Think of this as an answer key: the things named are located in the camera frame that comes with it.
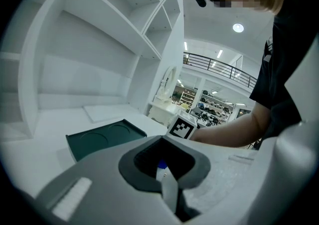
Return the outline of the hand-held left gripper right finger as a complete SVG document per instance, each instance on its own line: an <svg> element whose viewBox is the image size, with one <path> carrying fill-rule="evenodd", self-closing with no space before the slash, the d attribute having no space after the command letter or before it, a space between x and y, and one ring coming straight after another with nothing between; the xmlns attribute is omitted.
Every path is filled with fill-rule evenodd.
<svg viewBox="0 0 319 225"><path fill-rule="evenodd" d="M192 189L199 186L211 169L208 157L168 136L163 136L161 139L162 157L176 179L178 187Z"/></svg>

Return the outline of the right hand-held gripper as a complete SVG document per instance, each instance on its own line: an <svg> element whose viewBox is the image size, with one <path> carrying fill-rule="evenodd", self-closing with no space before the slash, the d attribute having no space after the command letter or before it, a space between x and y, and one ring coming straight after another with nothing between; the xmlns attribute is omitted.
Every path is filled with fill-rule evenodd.
<svg viewBox="0 0 319 225"><path fill-rule="evenodd" d="M197 122L195 117L183 110L179 110L172 119L166 134L190 139L196 129Z"/></svg>

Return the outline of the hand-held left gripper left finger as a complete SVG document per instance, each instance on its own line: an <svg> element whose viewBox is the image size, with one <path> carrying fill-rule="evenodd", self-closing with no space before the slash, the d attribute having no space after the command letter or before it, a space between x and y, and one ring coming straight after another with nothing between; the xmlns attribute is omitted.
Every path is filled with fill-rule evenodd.
<svg viewBox="0 0 319 225"><path fill-rule="evenodd" d="M151 137L145 143L129 150L120 159L118 168L124 180L138 191L161 193L157 180L158 164L162 160L162 136Z"/></svg>

